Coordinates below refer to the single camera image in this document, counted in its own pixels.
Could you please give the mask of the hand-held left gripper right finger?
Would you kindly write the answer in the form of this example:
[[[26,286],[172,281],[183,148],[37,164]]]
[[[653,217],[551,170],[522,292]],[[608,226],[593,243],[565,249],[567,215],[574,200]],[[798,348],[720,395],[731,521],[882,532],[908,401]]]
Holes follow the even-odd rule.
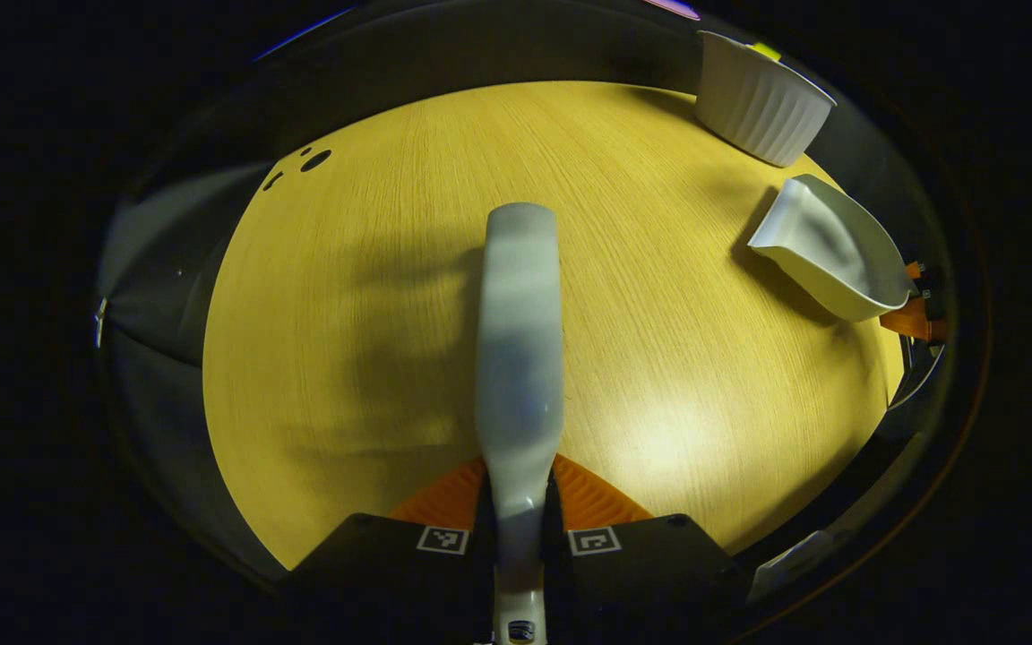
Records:
[[[556,456],[544,547],[549,644],[717,644],[750,573],[689,515],[654,515]]]

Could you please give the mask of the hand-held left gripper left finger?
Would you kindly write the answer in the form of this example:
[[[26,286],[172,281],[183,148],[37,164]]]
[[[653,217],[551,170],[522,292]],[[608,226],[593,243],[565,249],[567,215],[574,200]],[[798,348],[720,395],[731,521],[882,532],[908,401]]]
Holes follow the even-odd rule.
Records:
[[[476,458],[385,517],[349,515],[281,593],[324,644],[492,644],[493,563],[490,482]]]

